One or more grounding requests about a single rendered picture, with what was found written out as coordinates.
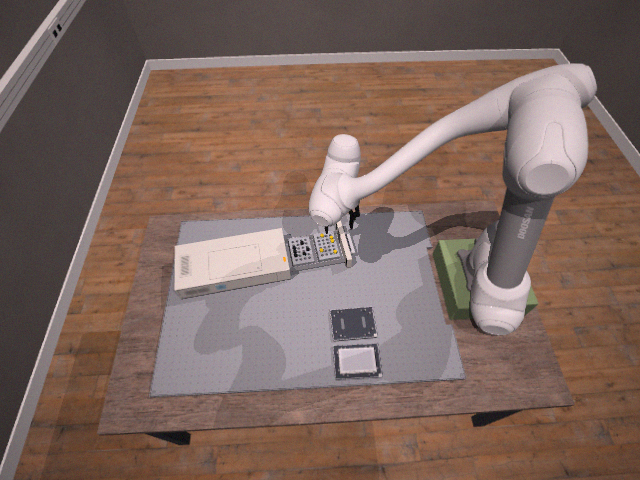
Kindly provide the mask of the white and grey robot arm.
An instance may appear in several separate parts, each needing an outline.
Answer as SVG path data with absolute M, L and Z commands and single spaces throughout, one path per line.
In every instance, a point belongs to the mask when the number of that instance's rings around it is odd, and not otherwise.
M 588 134 L 582 108 L 596 92 L 594 74 L 584 64 L 562 64 L 529 73 L 436 121 L 358 178 L 359 143 L 353 136 L 337 135 L 312 190 L 309 214 L 318 225 L 333 226 L 361 199 L 384 188 L 444 144 L 467 135 L 508 129 L 502 172 L 507 189 L 500 218 L 475 239 L 473 250 L 457 252 L 471 292 L 470 309 L 476 325 L 489 334 L 508 335 L 524 319 L 531 286 L 527 268 L 553 196 L 570 189 L 585 168 Z

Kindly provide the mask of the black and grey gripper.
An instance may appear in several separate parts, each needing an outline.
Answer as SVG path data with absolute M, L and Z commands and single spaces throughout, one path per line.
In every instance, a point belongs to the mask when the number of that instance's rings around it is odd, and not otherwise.
M 354 220 L 356 220 L 357 217 L 360 217 L 359 204 L 355 208 L 355 212 L 353 212 L 351 210 L 348 213 L 350 214 L 349 226 L 350 226 L 350 229 L 352 230 L 353 229 Z M 328 234 L 328 227 L 325 227 L 325 232 L 326 232 L 326 234 Z

